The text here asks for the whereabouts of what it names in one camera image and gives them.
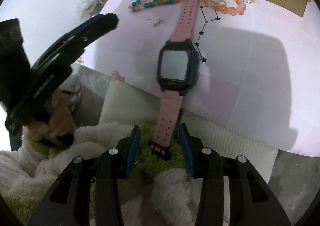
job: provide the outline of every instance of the pink watch strap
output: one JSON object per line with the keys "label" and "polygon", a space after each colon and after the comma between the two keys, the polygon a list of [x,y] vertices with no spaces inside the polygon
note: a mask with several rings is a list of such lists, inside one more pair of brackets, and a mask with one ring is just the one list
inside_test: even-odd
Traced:
{"label": "pink watch strap", "polygon": [[198,0],[184,0],[177,25],[170,37],[171,42],[183,42],[191,38],[196,19]]}
{"label": "pink watch strap", "polygon": [[165,91],[161,97],[161,108],[153,136],[153,142],[167,148],[170,145],[173,130],[177,122],[179,110],[182,104],[182,96],[179,92]]}

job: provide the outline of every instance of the floor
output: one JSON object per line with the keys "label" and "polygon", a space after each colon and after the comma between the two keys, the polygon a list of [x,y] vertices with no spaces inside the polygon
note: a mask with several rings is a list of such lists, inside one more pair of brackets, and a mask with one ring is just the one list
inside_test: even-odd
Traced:
{"label": "floor", "polygon": [[[80,84],[82,103],[74,115],[76,126],[94,126],[99,118],[110,77],[74,64],[74,73],[63,84]],[[320,188],[320,157],[305,157],[279,150],[269,181],[292,225],[305,213]]]}

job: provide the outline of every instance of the hand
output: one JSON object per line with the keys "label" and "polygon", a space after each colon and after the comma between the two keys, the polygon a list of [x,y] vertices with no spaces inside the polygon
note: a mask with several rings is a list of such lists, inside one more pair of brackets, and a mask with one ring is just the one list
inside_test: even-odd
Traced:
{"label": "hand", "polygon": [[31,120],[27,126],[23,127],[23,133],[26,136],[39,141],[43,138],[43,134],[49,131],[50,136],[54,138],[75,130],[71,112],[67,106],[67,99],[62,97],[61,90],[55,90],[51,98],[51,104],[54,111],[48,124],[35,119]]}

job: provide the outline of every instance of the metal screw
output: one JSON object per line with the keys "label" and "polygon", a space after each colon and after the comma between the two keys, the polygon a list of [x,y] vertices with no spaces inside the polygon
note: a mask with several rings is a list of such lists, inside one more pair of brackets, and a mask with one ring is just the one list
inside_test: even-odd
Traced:
{"label": "metal screw", "polygon": [[209,148],[203,148],[202,149],[202,153],[204,153],[204,154],[211,154],[211,149],[209,149]]}
{"label": "metal screw", "polygon": [[80,164],[80,163],[82,162],[82,160],[83,160],[82,157],[75,157],[75,158],[73,159],[73,162],[74,162],[75,164]]}
{"label": "metal screw", "polygon": [[116,155],[116,154],[118,154],[118,152],[119,152],[118,149],[110,149],[110,150],[109,150],[109,154],[110,154],[110,155]]}
{"label": "metal screw", "polygon": [[238,161],[241,162],[241,163],[245,163],[245,162],[247,162],[247,158],[244,157],[244,156],[239,156],[238,157]]}

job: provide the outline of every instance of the pink watch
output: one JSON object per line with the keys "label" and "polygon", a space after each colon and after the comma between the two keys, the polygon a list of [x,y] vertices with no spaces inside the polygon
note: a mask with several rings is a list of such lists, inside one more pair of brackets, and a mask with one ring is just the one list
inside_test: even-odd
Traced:
{"label": "pink watch", "polygon": [[197,5],[198,0],[183,1],[174,32],[159,53],[157,81],[163,93],[156,132],[149,145],[165,160],[170,159],[168,147],[182,98],[198,81],[200,56],[190,40]]}

